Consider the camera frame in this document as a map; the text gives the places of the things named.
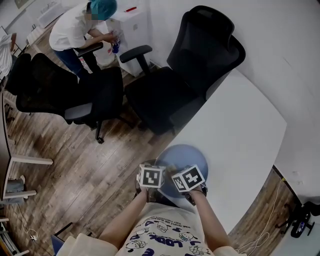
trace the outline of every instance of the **white wall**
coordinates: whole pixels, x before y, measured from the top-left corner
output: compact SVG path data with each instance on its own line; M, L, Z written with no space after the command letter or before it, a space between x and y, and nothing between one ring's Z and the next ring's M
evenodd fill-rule
M14 19L24 12L26 7L33 1L34 0L29 0L24 6L18 9L14 0L3 0L3 2L0 4L0 26L6 30L14 21Z
M314 225L309 236L307 236L308 228L299 238L291 237L290 232L291 229L284 235L271 256L318 256L320 252L320 224Z
M23 49L26 47L27 36L33 30L32 21L30 20L28 14L23 12L7 29L8 34L16 33L15 43Z
M147 0L147 4L152 60L161 66L167 65L186 11L196 5L210 6L233 21L233 35L247 53L238 69L288 123L275 165L298 195L320 196L320 4L317 0Z

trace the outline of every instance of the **black office chair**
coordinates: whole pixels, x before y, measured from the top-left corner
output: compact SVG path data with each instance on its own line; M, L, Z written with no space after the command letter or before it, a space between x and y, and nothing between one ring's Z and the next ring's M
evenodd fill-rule
M167 59L171 67L150 73L144 54L148 45L120 56L122 63L137 59L146 76L125 89L128 102L155 134L187 123L206 101L207 90L246 57L232 36L234 24L221 12L197 6L184 14L175 45Z
M80 79L75 74L54 64L38 53L31 60L21 55L13 66L6 87L16 95L16 107L27 113L52 113L62 116L68 124L87 124L96 128L99 136L102 122L119 119L133 128L133 124L120 116L123 104L123 80L119 67L111 67Z
M95 73L95 72L99 72L101 68L97 64L97 60L94 55L94 52L102 49L103 47L104 47L103 42L98 42L84 49L80 49L80 48L74 48L74 49L77 51L77 57L78 58L83 57L89 69L92 71L92 73Z

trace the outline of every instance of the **white drawer unit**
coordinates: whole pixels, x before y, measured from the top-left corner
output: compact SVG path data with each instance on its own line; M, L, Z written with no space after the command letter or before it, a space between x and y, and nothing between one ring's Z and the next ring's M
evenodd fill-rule
M129 12L117 11L106 21L106 25L108 30L110 32L115 31L121 40L119 53L117 54L120 67L137 77L142 72L138 61L133 59L123 64L119 56L135 47L149 44L147 14L139 9ZM148 54L145 55L145 59L149 65L150 57Z
M50 6L43 14L37 19L41 28L47 27L56 18L65 12L61 3L56 3Z

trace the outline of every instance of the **white desk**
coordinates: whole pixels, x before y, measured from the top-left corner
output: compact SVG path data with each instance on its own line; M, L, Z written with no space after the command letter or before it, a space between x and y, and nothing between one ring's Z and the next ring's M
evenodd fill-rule
M207 198L227 233L264 185L286 126L268 99L233 70L169 145L192 145L205 156ZM184 198L168 198L182 208L191 207Z
M42 51L39 49L37 44L44 38L47 34L51 33L52 28L59 20L60 16L51 22L46 28L37 26L28 36L27 41L29 45L38 53L41 54Z
M34 196L37 194L35 190L6 193L7 182L10 176L12 164L14 162L20 162L38 165L52 165L53 161L52 159L11 154L9 142L10 141L7 133L4 97L3 93L0 92L0 200Z

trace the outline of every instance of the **cartoon print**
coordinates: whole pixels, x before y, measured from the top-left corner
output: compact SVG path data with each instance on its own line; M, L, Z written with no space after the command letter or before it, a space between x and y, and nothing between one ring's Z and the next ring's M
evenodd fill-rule
M183 241L191 241L191 239L198 239L196 238L193 234L191 234L190 232L186 232L186 233L180 233L179 237L183 240Z
M144 254L142 256L153 256L155 254L155 251L152 250L151 248L148 248L145 250Z
M190 245L195 246L196 244L201 244L199 241L190 241Z
M153 224L154 222L152 222L152 221L147 221L145 224L144 224L144 226L149 226L149 225L151 225L151 224Z
M137 240L139 238L140 238L140 235L135 234L135 235L130 237L130 240Z
M167 225L167 224L164 224L163 222L161 221L155 221L155 222L158 222L157 223L157 229L160 230L161 232L165 233L167 232L168 230L168 227L171 227L170 225Z
M163 244L163 245L167 245L167 246L171 246L171 247L175 247L178 246L180 248L183 247L182 242L178 241L178 240L172 240L170 238L165 238L163 236L157 236L156 234L149 234L150 240L156 240L158 243Z
M138 235L138 236L141 236L141 235L143 235L144 233L147 233L147 232L149 232L149 228L148 227L136 231L135 234Z
M200 246L190 246L189 247L189 250L190 252L192 252L194 255L204 255L204 254L209 254L209 249L207 248L203 248L203 247L200 247Z
M132 253L134 249L143 248L147 245L146 242L140 240L133 240L125 245L125 248L128 249L128 253Z
M179 228L179 227L175 227L175 228L173 228L172 230L180 233L181 228Z

